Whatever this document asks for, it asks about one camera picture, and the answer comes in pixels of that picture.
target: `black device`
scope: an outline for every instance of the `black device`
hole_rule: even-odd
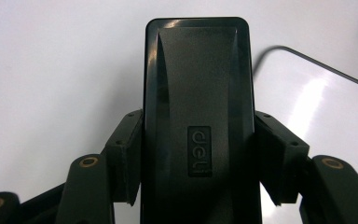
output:
[[[241,18],[158,19],[146,28],[144,108],[66,183],[20,203],[0,192],[0,223],[115,223],[113,202],[141,223],[261,223],[272,201],[303,196],[304,223],[358,223],[358,174],[255,111],[249,28]]]

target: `embossed logo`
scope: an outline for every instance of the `embossed logo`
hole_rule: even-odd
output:
[[[212,176],[211,127],[187,128],[188,175]]]

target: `rectangular logo plate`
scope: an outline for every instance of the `rectangular logo plate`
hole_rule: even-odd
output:
[[[188,176],[212,176],[211,127],[187,128]]]

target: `black plastic casing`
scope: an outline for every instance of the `black plastic casing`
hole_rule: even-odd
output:
[[[261,223],[246,21],[153,20],[145,44],[142,223]]]

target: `deli logo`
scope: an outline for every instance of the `deli logo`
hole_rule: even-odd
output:
[[[211,127],[187,128],[187,166],[191,177],[212,176]]]

